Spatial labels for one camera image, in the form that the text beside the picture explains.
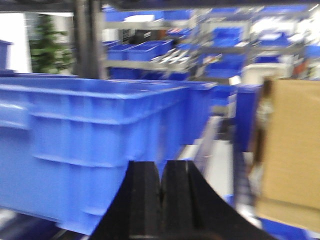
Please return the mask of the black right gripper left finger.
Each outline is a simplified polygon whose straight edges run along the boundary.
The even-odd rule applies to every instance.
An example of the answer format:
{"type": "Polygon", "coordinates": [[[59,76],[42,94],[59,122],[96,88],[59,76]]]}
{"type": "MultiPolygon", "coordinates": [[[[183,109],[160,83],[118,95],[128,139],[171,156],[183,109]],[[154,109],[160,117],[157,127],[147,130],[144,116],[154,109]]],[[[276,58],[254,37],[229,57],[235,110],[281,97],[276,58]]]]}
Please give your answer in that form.
{"type": "Polygon", "coordinates": [[[158,240],[160,179],[152,161],[130,161],[122,184],[91,240],[158,240]]]}

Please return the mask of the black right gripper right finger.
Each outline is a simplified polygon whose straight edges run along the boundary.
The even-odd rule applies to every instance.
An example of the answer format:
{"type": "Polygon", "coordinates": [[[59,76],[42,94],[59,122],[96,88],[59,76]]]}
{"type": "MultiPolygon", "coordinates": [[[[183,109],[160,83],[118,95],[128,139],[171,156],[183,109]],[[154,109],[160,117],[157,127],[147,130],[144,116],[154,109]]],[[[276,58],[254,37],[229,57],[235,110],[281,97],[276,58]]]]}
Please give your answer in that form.
{"type": "Polygon", "coordinates": [[[192,161],[168,161],[161,188],[162,240],[273,239],[225,202],[192,161]]]}

